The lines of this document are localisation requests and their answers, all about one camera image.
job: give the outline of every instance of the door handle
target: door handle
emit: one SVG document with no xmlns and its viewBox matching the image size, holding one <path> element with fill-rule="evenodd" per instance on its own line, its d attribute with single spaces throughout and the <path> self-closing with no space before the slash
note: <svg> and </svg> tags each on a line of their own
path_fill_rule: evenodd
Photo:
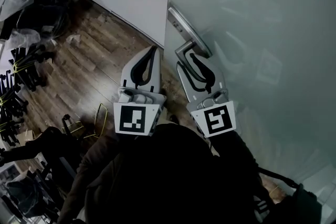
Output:
<svg viewBox="0 0 336 224">
<path fill-rule="evenodd" d="M 190 74 L 195 79 L 200 82 L 205 82 L 205 79 L 200 77 L 192 68 L 185 54 L 192 49 L 196 54 L 201 55 L 205 58 L 209 58 L 212 55 L 211 51 L 202 41 L 200 36 L 196 33 L 196 31 L 187 21 L 187 19 L 172 4 L 170 4 L 168 8 L 167 19 L 186 41 L 182 46 L 175 50 L 179 61 L 186 67 L 188 72 L 190 72 Z"/>
</svg>

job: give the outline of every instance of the wooden floor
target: wooden floor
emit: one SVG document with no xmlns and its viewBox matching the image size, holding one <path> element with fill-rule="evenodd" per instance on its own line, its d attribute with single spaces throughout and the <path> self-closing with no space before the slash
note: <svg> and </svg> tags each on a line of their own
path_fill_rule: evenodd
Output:
<svg viewBox="0 0 336 224">
<path fill-rule="evenodd" d="M 116 18 L 89 0 L 81 0 L 72 9 L 71 27 L 56 39 L 53 61 L 38 65 L 40 75 L 47 81 L 46 87 L 35 92 L 21 91 L 29 101 L 22 130 L 35 133 L 48 126 L 61 128 L 61 118 L 69 114 L 73 121 L 93 124 L 100 103 L 108 109 L 104 133 L 113 129 L 113 103 L 118 101 L 117 89 L 123 66 L 139 51 L 154 45 L 137 30 Z M 78 40 L 69 36 L 79 35 Z M 187 103 L 178 80 L 163 61 L 161 50 L 162 87 L 168 93 L 167 108 L 177 115 L 181 124 L 193 126 L 185 106 Z M 104 110 L 97 122 L 101 131 Z"/>
</svg>

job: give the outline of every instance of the glass door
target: glass door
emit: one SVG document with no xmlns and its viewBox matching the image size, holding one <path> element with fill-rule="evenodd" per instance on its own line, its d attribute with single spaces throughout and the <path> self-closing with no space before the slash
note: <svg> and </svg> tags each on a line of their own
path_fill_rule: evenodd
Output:
<svg viewBox="0 0 336 224">
<path fill-rule="evenodd" d="M 336 208 L 336 0 L 169 0 L 221 68 L 259 165 Z M 186 40 L 166 22 L 165 60 Z"/>
</svg>

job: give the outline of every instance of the sleeve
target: sleeve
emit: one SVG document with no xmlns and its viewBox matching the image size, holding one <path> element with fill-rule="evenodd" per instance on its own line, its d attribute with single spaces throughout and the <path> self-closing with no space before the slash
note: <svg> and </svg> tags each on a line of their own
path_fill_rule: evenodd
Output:
<svg viewBox="0 0 336 224">
<path fill-rule="evenodd" d="M 58 224 L 69 224 L 76 218 L 84 206 L 87 186 L 93 182 L 101 171 L 119 153 L 119 143 L 115 132 L 100 137 L 88 150 L 81 164 L 78 173 L 73 181 L 71 191 L 64 202 Z"/>
<path fill-rule="evenodd" d="M 258 164 L 245 142 L 235 131 L 209 138 L 225 166 L 239 174 L 258 174 Z"/>
<path fill-rule="evenodd" d="M 3 151 L 0 155 L 5 158 L 5 163 L 22 159 L 32 159 L 41 152 L 41 147 L 43 147 L 43 139 L 38 137 L 33 141 L 27 142 L 25 146 L 15 147 L 9 151 Z"/>
</svg>

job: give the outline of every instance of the dark clothing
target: dark clothing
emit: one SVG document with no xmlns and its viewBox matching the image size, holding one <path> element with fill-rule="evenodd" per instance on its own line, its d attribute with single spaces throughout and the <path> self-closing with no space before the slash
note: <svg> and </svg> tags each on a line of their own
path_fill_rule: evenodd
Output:
<svg viewBox="0 0 336 224">
<path fill-rule="evenodd" d="M 86 223 L 220 220 L 259 223 L 254 196 L 270 205 L 257 165 L 235 132 L 211 138 L 220 154 L 193 131 L 175 124 L 152 137 L 119 142 L 101 137 L 80 165 L 59 224 L 84 206 Z"/>
<path fill-rule="evenodd" d="M 10 163 L 35 158 L 40 152 L 51 167 L 53 181 L 64 191 L 69 192 L 73 178 L 67 173 L 59 158 L 64 157 L 76 170 L 81 157 L 74 138 L 68 137 L 56 127 L 48 127 L 38 138 L 28 141 L 25 146 L 1 152 L 1 157 L 4 157 L 5 163 Z"/>
</svg>

